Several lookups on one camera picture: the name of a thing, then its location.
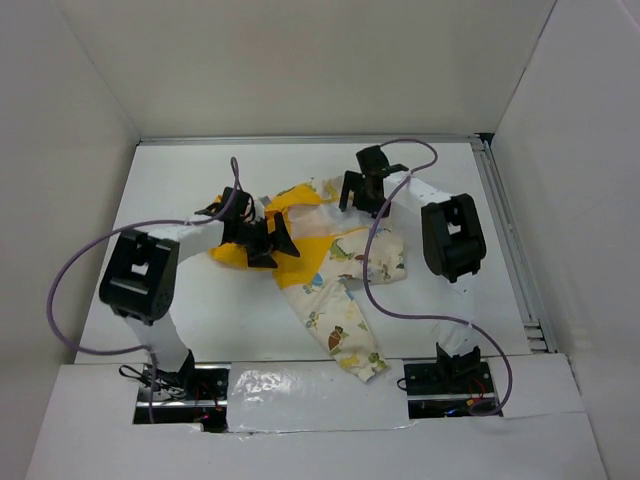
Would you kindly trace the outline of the yellow cream dinosaur print jacket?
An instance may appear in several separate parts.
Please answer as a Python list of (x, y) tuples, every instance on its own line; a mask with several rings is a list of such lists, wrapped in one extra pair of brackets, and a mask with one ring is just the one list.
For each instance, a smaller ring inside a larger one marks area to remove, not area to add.
[[(273, 278), (306, 330), (342, 370), (368, 382), (388, 364), (352, 292), (363, 282), (372, 218), (338, 207), (342, 177), (312, 179), (269, 196), (281, 212), (299, 258), (275, 253)], [(382, 221), (370, 252), (370, 284), (402, 280), (404, 242)]]

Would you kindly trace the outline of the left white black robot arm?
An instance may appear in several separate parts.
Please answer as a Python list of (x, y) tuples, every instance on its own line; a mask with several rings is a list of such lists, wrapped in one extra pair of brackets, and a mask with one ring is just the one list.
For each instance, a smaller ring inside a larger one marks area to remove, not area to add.
[(178, 266), (219, 246), (238, 247), (250, 268), (277, 268), (275, 253), (300, 256), (281, 213), (269, 218), (250, 194), (227, 187), (184, 223), (121, 232), (99, 286), (101, 302), (147, 348), (163, 389), (176, 399), (193, 394), (198, 377), (170, 315)]

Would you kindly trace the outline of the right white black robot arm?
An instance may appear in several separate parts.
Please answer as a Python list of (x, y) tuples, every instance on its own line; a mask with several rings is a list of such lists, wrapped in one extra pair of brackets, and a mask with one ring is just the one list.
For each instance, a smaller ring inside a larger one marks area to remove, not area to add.
[(369, 228), (363, 257), (363, 286), (369, 302), (376, 310), (395, 319), (420, 320), (416, 314), (399, 314), (382, 307), (370, 290), (368, 267), (375, 234), (381, 221), (391, 209), (394, 197), (408, 193), (405, 208), (417, 206), (420, 217), (422, 252), (429, 270), (436, 276), (454, 284), (460, 278), (479, 272), (487, 248), (473, 198), (468, 194), (448, 195), (435, 201), (430, 186), (414, 177), (418, 171), (436, 164), (438, 153), (428, 143), (423, 145), (433, 152), (433, 160), (410, 169), (402, 164), (389, 163), (383, 148), (386, 142), (366, 147), (356, 153), (359, 172), (346, 171), (339, 200), (339, 209), (349, 205), (370, 214), (373, 225)]

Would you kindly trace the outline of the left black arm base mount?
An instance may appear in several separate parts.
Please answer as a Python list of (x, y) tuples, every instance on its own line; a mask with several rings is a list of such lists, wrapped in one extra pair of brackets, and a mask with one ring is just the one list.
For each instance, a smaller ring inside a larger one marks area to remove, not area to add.
[(229, 365), (197, 365), (187, 386), (158, 377), (151, 387), (148, 365), (141, 370), (121, 365), (118, 373), (138, 385), (134, 425), (195, 424), (204, 432), (227, 431)]

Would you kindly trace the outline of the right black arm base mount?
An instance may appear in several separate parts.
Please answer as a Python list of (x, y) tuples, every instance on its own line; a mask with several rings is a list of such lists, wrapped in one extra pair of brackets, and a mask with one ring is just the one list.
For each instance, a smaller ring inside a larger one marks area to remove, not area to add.
[(396, 386), (406, 394), (410, 419), (495, 415), (499, 399), (486, 361), (450, 380), (441, 378), (434, 360), (405, 363), (403, 372)]

